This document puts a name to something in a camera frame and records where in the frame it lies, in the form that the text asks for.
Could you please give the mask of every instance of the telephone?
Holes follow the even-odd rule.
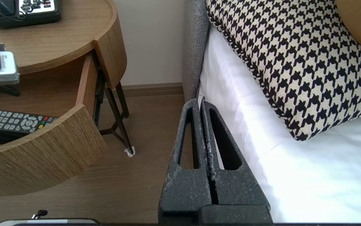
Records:
[[[61,0],[0,0],[0,28],[61,20]]]

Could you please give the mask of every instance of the remote button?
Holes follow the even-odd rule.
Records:
[[[22,120],[21,121],[21,126],[24,126],[26,121],[27,121],[26,119]]]
[[[34,123],[32,123],[32,127],[35,127],[38,124],[38,121],[35,120]]]

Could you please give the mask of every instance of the wooden floor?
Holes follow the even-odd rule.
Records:
[[[108,153],[84,173],[58,186],[25,196],[0,197],[0,221],[29,218],[39,209],[51,218],[94,218],[100,222],[156,223],[157,206],[176,137],[183,95],[127,97],[125,126],[136,155],[124,153],[113,135]],[[100,128],[114,122],[104,103]],[[191,142],[184,149],[191,150]],[[191,166],[184,153],[182,165]]]

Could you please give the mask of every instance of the tabletop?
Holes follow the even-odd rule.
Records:
[[[21,74],[63,65],[94,49],[117,18],[112,0],[61,0],[57,23],[0,29],[0,43],[15,56]]]

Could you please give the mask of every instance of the round wooden nightstand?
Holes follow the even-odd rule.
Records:
[[[16,86],[21,96],[0,93],[0,109],[59,117],[0,146],[0,196],[44,190],[77,175],[107,150],[101,134],[113,133],[133,153],[123,125],[129,112],[120,85],[126,51],[112,0],[62,0],[61,21],[0,29],[0,43],[15,55],[21,77]],[[99,114],[100,80],[102,91],[106,82],[116,117],[112,128],[101,132],[92,120]]]

